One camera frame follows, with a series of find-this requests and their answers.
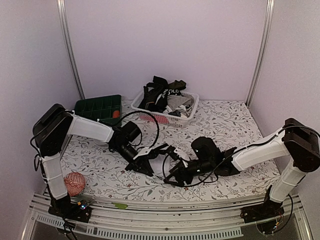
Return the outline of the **robot arm white sleeves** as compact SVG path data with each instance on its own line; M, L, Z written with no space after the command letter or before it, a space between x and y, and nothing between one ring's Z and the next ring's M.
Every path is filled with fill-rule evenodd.
M59 200L68 194L61 167L62 148L68 136L80 136L112 144L129 142L123 127L108 126L69 113L61 104L54 104L34 125L33 139L40 156L42 177L52 196Z
M269 136L217 157L214 170L227 165L231 170L241 172L272 159L290 157L268 194L269 201L280 204L308 173L320 167L319 142L320 134L316 130L288 118L282 128Z

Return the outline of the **white underwear with black trim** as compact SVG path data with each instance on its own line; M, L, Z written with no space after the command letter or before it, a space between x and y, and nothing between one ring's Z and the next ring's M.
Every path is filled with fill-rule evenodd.
M166 177L169 176L169 170L171 167L171 161L167 159L164 163L164 174L163 174L163 160L159 159L152 159L149 161L150 166L154 172L151 179L155 181L157 184L163 184L164 183L164 175Z

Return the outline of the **right robot arm white sleeves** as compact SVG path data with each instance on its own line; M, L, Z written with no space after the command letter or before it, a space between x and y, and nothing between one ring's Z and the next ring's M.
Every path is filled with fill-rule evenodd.
M288 118L282 128L269 136L217 157L214 170L227 165L231 170L241 172L272 159L290 157L268 194L269 201L280 204L308 173L320 167L319 142L320 134L316 130Z

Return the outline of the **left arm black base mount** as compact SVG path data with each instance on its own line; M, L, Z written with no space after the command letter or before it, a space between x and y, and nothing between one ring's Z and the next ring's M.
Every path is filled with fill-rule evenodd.
M88 200L80 200L76 203L71 202L69 194L61 199L55 199L51 193L50 207L48 213L62 219L74 220L82 223L88 223L92 214L91 202Z

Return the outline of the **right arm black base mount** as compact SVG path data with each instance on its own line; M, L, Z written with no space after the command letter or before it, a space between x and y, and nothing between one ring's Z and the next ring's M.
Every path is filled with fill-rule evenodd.
M251 223L280 216L285 212L282 204L266 198L263 203L241 208L240 217L245 223Z

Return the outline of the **left robot arm white sleeves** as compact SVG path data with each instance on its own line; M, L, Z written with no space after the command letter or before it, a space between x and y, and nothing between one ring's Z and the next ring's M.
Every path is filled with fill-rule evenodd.
M54 104L34 125L33 139L40 156L42 177L52 196L59 200L68 194L61 167L62 148L68 136L80 136L112 144L129 142L123 127L108 126L69 113L61 104Z

